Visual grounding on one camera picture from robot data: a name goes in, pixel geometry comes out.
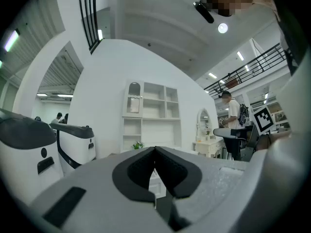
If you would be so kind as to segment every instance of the fluorescent light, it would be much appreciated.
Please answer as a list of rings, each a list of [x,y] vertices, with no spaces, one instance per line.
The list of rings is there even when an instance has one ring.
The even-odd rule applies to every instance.
[[[240,59],[243,61],[244,58],[243,58],[243,56],[241,55],[241,53],[240,53],[240,52],[237,52],[237,54],[238,54],[238,56],[240,57]]]
[[[17,38],[18,38],[18,33],[16,30],[14,30],[4,47],[7,52],[11,49],[11,47],[13,46]]]
[[[101,29],[98,30],[98,37],[100,41],[103,39],[103,32]]]
[[[225,23],[221,23],[218,26],[219,33],[226,33],[228,31],[228,26]]]
[[[209,73],[209,76],[211,76],[211,77],[217,79],[217,77],[216,77],[214,74],[212,74],[211,72]]]
[[[59,97],[61,97],[61,98],[72,98],[73,97],[73,95],[59,95],[59,94],[57,94]]]

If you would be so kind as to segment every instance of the person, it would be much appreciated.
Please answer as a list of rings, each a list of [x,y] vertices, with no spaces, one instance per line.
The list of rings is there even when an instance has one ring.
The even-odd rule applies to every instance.
[[[303,4],[296,4],[292,0],[201,0],[201,3],[208,10],[213,10],[224,17],[232,16],[237,10],[246,10],[252,4],[261,4],[271,8],[280,27],[280,43],[284,49],[288,68],[291,75],[295,73],[309,46],[307,40],[309,35],[304,34],[304,32],[309,32],[309,29],[303,29],[301,23],[305,20],[305,16],[302,17],[298,13],[294,16],[294,12],[304,8]]]
[[[222,102],[224,104],[229,105],[228,111],[228,119],[223,120],[219,127],[223,128],[224,125],[228,124],[228,128],[230,129],[239,129],[241,125],[239,123],[240,118],[240,104],[232,98],[230,92],[224,91],[221,95]],[[238,139],[229,139],[224,138],[225,146],[227,148],[227,152],[231,153],[232,158],[235,161],[241,160],[241,153],[240,153],[240,141]]]
[[[61,112],[58,112],[57,117],[52,120],[51,123],[59,123],[60,118],[62,118],[63,114]]]
[[[59,123],[67,124],[68,122],[68,113],[65,115],[65,118],[61,120]]]

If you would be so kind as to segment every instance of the desk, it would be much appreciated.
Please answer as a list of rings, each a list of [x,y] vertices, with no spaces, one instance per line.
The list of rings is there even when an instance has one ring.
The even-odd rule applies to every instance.
[[[194,150],[205,154],[206,157],[215,157],[218,154],[221,154],[223,148],[225,148],[225,142],[222,137],[216,137],[209,141],[203,142],[193,142]]]

